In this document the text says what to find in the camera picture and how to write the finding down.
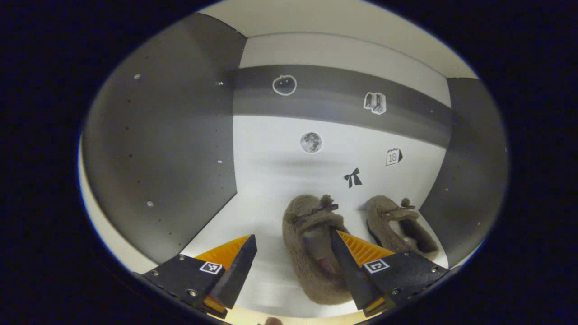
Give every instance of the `brown fuzzy slipper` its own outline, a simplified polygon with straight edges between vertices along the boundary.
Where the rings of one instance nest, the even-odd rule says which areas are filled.
[[[352,299],[331,249],[332,227],[349,233],[343,217],[332,211],[330,196],[321,200],[312,195],[294,198],[283,216],[283,241],[293,261],[301,288],[313,302],[337,305]]]
[[[367,226],[369,233],[378,245],[392,252],[398,253],[403,250],[414,250],[429,258],[435,258],[438,246],[430,234],[417,223],[419,215],[414,206],[409,205],[408,199],[403,199],[402,206],[383,195],[378,195],[369,200],[367,206]],[[390,221],[398,221],[402,233],[413,238],[415,245],[403,240],[390,225]]]

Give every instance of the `bow sticker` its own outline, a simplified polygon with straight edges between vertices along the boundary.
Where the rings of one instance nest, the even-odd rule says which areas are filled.
[[[349,188],[351,188],[353,186],[353,183],[355,183],[355,185],[362,185],[360,178],[357,177],[357,174],[360,173],[360,169],[356,168],[353,173],[349,174],[349,175],[345,175],[343,178],[345,178],[345,180],[349,181]]]

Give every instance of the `white floor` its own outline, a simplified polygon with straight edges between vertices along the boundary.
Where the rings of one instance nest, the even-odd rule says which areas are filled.
[[[233,239],[255,234],[258,252],[236,306],[288,317],[331,317],[357,312],[353,301],[323,306],[311,302],[303,293],[281,235],[281,219],[288,203],[239,193],[185,247],[182,254],[194,257]],[[373,242],[365,226],[364,211],[338,209],[336,213],[344,217],[351,234]],[[441,247],[423,217],[418,222]],[[447,268],[443,249],[434,262]]]

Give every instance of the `gray wall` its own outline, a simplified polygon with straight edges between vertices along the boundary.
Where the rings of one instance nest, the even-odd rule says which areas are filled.
[[[236,194],[232,97],[245,42],[193,14],[124,60],[87,116],[82,150],[92,191],[121,235],[157,263]]]
[[[441,241],[450,267],[493,225],[507,186],[509,158],[496,104],[478,79],[448,79],[451,139],[420,212]]]

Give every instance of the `apple sticker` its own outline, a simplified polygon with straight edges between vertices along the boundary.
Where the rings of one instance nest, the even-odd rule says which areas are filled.
[[[297,80],[293,76],[279,76],[273,80],[273,90],[281,96],[289,96],[297,89]]]

